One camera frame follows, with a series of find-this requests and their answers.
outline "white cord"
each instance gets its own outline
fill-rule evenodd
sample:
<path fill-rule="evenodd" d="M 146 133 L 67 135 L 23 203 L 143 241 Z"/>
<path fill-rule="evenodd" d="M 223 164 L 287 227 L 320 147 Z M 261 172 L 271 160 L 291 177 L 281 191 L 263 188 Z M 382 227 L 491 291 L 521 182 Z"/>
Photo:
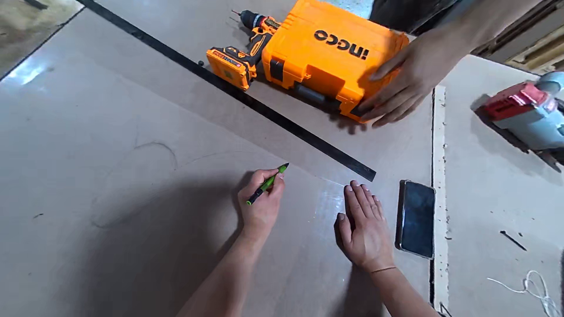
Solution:
<path fill-rule="evenodd" d="M 540 277 L 540 281 L 543 283 L 543 296 L 540 295 L 540 290 L 539 287 L 536 286 L 535 282 L 533 282 L 530 278 L 531 273 L 537 273 L 538 276 Z M 534 297 L 540 299 L 540 302 L 543 304 L 543 308 L 544 308 L 544 313 L 548 316 L 548 317 L 560 317 L 560 312 L 558 311 L 556 304 L 554 303 L 554 301 L 552 300 L 552 298 L 550 298 L 548 296 L 548 288 L 546 283 L 544 283 L 544 279 L 543 276 L 540 275 L 540 273 L 538 273 L 537 271 L 529 271 L 527 273 L 527 276 L 523 279 L 523 290 L 514 290 L 512 288 L 509 288 L 507 285 L 503 284 L 500 281 L 494 280 L 494 279 L 490 279 L 488 278 L 488 280 L 490 281 L 494 281 L 496 283 L 499 283 L 501 285 L 503 285 L 503 287 L 505 287 L 506 289 L 515 292 L 515 293 L 520 293 L 520 294 L 525 294 L 525 293 L 529 293 L 531 295 L 533 295 Z M 529 286 L 529 282 L 535 286 L 536 289 L 536 294 L 531 293 L 531 291 L 529 290 L 528 286 Z"/>

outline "right hand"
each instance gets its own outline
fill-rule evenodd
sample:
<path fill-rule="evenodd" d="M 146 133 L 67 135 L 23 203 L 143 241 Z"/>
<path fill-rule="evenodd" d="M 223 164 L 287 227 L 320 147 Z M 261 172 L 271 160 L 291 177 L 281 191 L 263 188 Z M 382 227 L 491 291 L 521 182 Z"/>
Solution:
<path fill-rule="evenodd" d="M 398 76 L 387 86 L 362 102 L 359 109 L 371 109 L 362 120 L 378 118 L 373 128 L 399 121 L 425 99 L 433 88 L 475 46 L 457 31 L 460 23 L 432 29 L 385 62 L 371 80 L 380 80 L 401 67 Z"/>
<path fill-rule="evenodd" d="M 337 215 L 346 255 L 364 271 L 393 268 L 393 247 L 382 204 L 366 185 L 355 180 L 345 186 L 346 215 Z"/>
<path fill-rule="evenodd" d="M 274 175 L 276 177 L 272 187 L 262 193 L 252 205 L 247 205 L 246 200 Z M 249 184 L 237 194 L 243 214 L 242 233 L 245 236 L 257 240 L 265 240 L 268 237 L 278 217 L 284 187 L 284 174 L 278 173 L 277 169 L 257 170 L 253 173 Z"/>

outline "orange tool case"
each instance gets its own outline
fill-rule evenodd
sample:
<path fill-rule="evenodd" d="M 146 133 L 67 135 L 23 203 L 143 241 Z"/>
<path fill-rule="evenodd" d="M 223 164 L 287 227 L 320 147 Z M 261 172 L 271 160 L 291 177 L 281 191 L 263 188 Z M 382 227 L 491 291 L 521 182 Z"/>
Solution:
<path fill-rule="evenodd" d="M 361 121 L 362 98 L 387 85 L 398 70 L 376 82 L 368 77 L 408 42 L 405 34 L 329 3 L 298 0 L 264 47 L 262 64 L 269 81 L 286 89 L 305 87 Z"/>

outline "smartphone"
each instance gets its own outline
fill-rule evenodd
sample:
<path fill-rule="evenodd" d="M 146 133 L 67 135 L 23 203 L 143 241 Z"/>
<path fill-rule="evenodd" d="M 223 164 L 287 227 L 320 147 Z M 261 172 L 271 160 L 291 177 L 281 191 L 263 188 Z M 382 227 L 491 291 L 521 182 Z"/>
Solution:
<path fill-rule="evenodd" d="M 403 251 L 433 259 L 435 189 L 410 180 L 399 186 L 395 246 Z"/>

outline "cordless drill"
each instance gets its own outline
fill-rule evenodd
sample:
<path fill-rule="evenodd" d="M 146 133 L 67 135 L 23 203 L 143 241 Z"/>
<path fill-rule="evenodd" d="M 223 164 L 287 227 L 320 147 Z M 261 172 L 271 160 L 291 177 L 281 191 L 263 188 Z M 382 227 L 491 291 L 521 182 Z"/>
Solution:
<path fill-rule="evenodd" d="M 243 52 L 233 46 L 212 47 L 206 53 L 213 72 L 246 91 L 257 76 L 257 64 L 261 60 L 262 50 L 268 44 L 280 23 L 271 16 L 263 16 L 245 10 L 239 15 L 245 27 L 252 31 L 249 52 Z"/>

